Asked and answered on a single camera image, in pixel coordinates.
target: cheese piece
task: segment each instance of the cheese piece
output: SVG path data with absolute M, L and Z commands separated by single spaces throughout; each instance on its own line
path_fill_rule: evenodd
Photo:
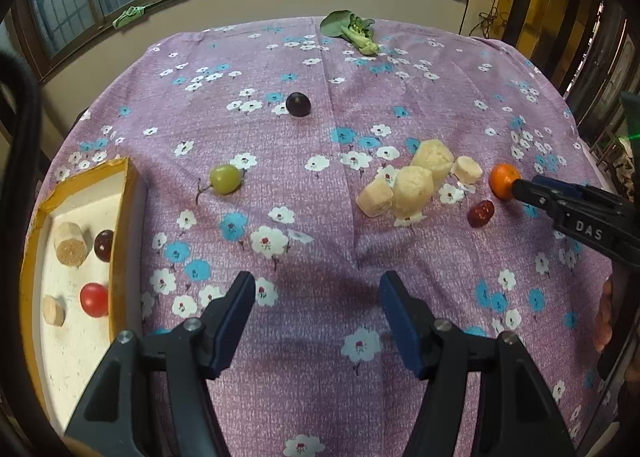
M 428 139 L 420 143 L 415 153 L 412 166 L 421 166 L 431 171 L 433 187 L 437 190 L 442 186 L 453 166 L 453 154 L 439 139 Z
M 407 218 L 420 212 L 433 195 L 431 171 L 420 166 L 405 166 L 396 175 L 392 211 L 396 218 Z
M 42 316 L 46 323 L 56 327 L 65 322 L 65 310 L 62 309 L 62 305 L 48 294 L 42 297 Z
M 394 193 L 385 179 L 373 179 L 358 195 L 356 204 L 367 217 L 382 215 L 391 207 Z
M 482 168 L 476 161 L 466 155 L 461 155 L 453 163 L 451 173 L 455 175 L 458 180 L 465 184 L 473 184 L 482 177 Z
M 53 232 L 56 257 L 64 265 L 78 267 L 89 253 L 82 230 L 73 222 L 62 222 Z

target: grape stem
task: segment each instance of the grape stem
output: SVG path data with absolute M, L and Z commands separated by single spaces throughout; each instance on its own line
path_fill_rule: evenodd
M 196 193 L 196 206 L 198 205 L 198 198 L 200 197 L 200 195 L 202 195 L 204 192 L 206 192 L 210 188 L 211 188 L 211 185 L 207 186 L 206 188 L 200 188 L 200 177 L 198 177 L 198 191 Z

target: red tomato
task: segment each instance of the red tomato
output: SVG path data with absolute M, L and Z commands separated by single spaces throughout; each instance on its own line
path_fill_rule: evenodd
M 80 305 L 89 316 L 99 318 L 109 312 L 109 291 L 99 283 L 87 283 L 80 290 Z

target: orange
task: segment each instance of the orange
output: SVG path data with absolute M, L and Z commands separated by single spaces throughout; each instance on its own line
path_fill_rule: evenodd
M 501 163 L 494 166 L 489 176 L 489 186 L 494 195 L 503 201 L 510 201 L 513 199 L 513 182 L 516 179 L 521 179 L 520 172 L 512 164 Z

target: purple tablecloth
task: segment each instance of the purple tablecloth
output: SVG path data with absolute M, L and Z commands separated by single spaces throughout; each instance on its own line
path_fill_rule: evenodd
M 255 275 L 235 360 L 210 385 L 234 457 L 401 455 L 425 383 L 402 366 L 378 303 L 387 269 L 469 332 L 517 332 L 578 441 L 598 395 L 591 333 L 610 263 L 554 234 L 534 208 L 497 201 L 487 183 L 510 162 L 525 178 L 597 184 L 564 101 L 501 42 L 379 21 L 382 54 L 363 58 L 323 37 L 320 21 L 149 47 L 70 132 L 42 194 L 104 159 L 133 159 L 149 188 L 146 333 L 201 313 L 240 270 Z M 308 117 L 286 113 L 294 91 L 309 97 Z M 360 190 L 377 175 L 392 180 L 432 137 L 479 162 L 476 188 L 450 176 L 424 218 L 365 217 Z M 246 169 L 240 190 L 196 202 L 198 180 L 206 186 L 228 162 Z M 483 199 L 495 216 L 473 230 L 466 212 Z M 164 414 L 166 401 L 159 390 Z M 467 407 L 459 455 L 473 437 Z

